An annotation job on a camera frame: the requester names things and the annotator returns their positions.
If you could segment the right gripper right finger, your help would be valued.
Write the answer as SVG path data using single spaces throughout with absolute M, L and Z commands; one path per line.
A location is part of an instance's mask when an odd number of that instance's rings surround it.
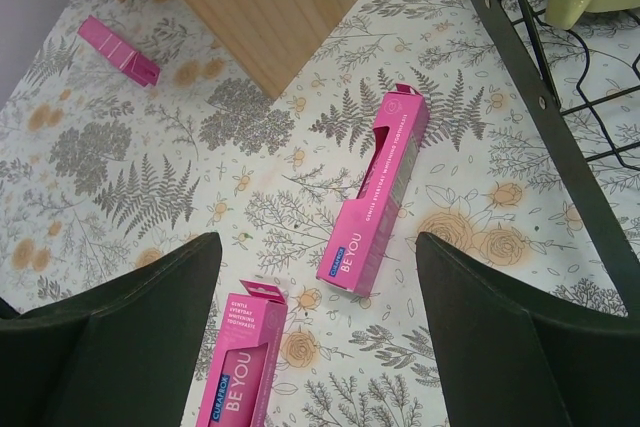
M 553 296 L 432 233 L 416 262 L 452 425 L 638 425 L 638 316 Z

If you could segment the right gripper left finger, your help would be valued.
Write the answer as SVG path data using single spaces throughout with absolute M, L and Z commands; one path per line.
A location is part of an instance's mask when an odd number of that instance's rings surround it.
M 3 302 L 2 425 L 179 425 L 221 259 L 209 232 L 26 313 Z

